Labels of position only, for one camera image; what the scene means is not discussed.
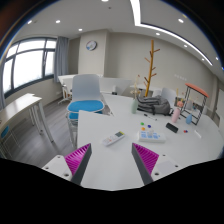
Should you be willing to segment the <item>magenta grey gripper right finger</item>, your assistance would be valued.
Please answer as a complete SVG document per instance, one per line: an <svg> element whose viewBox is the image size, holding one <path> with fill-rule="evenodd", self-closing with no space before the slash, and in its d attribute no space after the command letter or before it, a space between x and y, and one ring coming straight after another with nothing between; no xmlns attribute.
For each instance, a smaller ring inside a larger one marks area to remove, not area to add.
<svg viewBox="0 0 224 224"><path fill-rule="evenodd" d="M156 165L159 155L144 146L133 143L132 155L136 162L142 181L145 185L153 182L152 171Z"/></svg>

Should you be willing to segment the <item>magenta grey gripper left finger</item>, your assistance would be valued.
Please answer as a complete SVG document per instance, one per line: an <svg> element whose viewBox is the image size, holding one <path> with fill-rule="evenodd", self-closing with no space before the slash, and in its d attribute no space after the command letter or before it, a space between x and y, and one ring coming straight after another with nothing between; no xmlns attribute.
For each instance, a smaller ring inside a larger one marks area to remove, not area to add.
<svg viewBox="0 0 224 224"><path fill-rule="evenodd" d="M91 144L86 144L65 157L65 161L72 173L71 181L73 183L81 184L91 154Z"/></svg>

